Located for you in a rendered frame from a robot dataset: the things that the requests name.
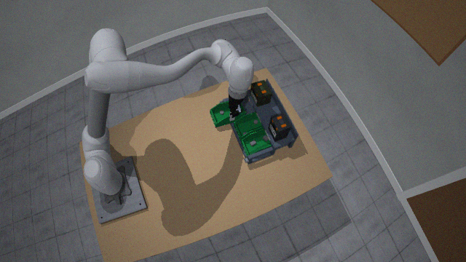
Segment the dark blue metal shelf rack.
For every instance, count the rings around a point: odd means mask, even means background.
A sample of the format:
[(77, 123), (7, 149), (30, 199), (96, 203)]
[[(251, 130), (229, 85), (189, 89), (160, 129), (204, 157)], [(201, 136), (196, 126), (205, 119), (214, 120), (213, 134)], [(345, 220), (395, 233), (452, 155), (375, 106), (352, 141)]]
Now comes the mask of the dark blue metal shelf rack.
[[(270, 88), (270, 90), (272, 91), (272, 99), (271, 99), (270, 103), (267, 103), (265, 105), (257, 107), (256, 103), (254, 102), (254, 100), (253, 100), (253, 98), (252, 98), (252, 96), (250, 94), (250, 90), (248, 90), (248, 93), (247, 93), (245, 99), (242, 101), (242, 105), (243, 105), (243, 107), (245, 109), (245, 112), (246, 112), (245, 115), (256, 112), (256, 114), (257, 114), (257, 116), (258, 116), (258, 118), (259, 118), (259, 120), (260, 120), (260, 122), (261, 122), (261, 124), (262, 124), (268, 138), (269, 138), (269, 141), (272, 144), (272, 147), (266, 148), (266, 149), (264, 149), (262, 151), (258, 151), (258, 152), (254, 153), (254, 154), (248, 155), (248, 157), (247, 157), (246, 153), (245, 153), (245, 151), (244, 151), (244, 149), (242, 147), (241, 140), (239, 139), (238, 134), (237, 134), (237, 132), (236, 132), (236, 130), (234, 128), (234, 123), (230, 124), (232, 126), (234, 134), (235, 134), (235, 136), (237, 138), (237, 141), (238, 141), (238, 143), (240, 145), (240, 148), (242, 149), (242, 152), (244, 154), (245, 163), (248, 163), (248, 164), (251, 164), (253, 162), (257, 162), (258, 160), (261, 160), (261, 159), (264, 159), (264, 158), (266, 158), (268, 156), (274, 155), (275, 151), (277, 149), (282, 148), (284, 146), (288, 146), (289, 148), (291, 148), (293, 146), (293, 144), (295, 143), (297, 137), (299, 136), (296, 128), (293, 125), (293, 122), (291, 121), (291, 118), (289, 117), (287, 111), (285, 110), (283, 104), (281, 103), (281, 101), (278, 98), (276, 92), (274, 91), (272, 85), (269, 83), (268, 79), (266, 79), (266, 83), (267, 83), (268, 87)], [(248, 100), (250, 100), (250, 101), (248, 102)], [(271, 133), (270, 133), (270, 131), (269, 131), (269, 129), (268, 129), (268, 127), (269, 127), (271, 117), (276, 116), (278, 114), (282, 114), (282, 113), (285, 113), (289, 123), (291, 124), (291, 129), (290, 129), (290, 132), (288, 133), (288, 137), (283, 138), (282, 140), (279, 140), (279, 141), (275, 142), (272, 135), (271, 135)]]

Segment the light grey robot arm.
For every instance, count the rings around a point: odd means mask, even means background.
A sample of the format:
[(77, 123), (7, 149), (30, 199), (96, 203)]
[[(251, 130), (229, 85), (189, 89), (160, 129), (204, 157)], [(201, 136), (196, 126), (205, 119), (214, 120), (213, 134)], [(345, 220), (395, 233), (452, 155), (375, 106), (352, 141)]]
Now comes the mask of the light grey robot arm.
[(129, 61), (123, 38), (114, 29), (100, 29), (92, 37), (89, 65), (84, 72), (86, 87), (90, 89), (88, 125), (82, 133), (87, 161), (84, 176), (93, 188), (104, 193), (105, 203), (115, 200), (120, 206), (121, 197), (132, 193), (125, 167), (116, 168), (111, 158), (106, 126), (110, 95), (173, 82), (202, 60), (209, 60), (210, 64), (224, 70), (229, 82), (228, 93), (232, 98), (239, 100), (247, 95), (253, 81), (253, 62), (241, 57), (227, 40), (218, 39), (211, 47), (197, 49), (168, 66)]

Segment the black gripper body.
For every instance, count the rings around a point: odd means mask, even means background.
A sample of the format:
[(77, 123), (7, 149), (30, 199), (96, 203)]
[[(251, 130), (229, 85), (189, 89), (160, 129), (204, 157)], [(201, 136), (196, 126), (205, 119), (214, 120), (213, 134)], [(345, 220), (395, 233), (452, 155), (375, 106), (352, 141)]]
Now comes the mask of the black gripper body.
[(238, 105), (241, 106), (241, 102), (244, 100), (244, 98), (239, 99), (239, 100), (238, 99), (233, 99), (233, 98), (230, 97), (230, 95), (229, 95), (229, 99), (234, 103), (235, 108), (238, 108)]

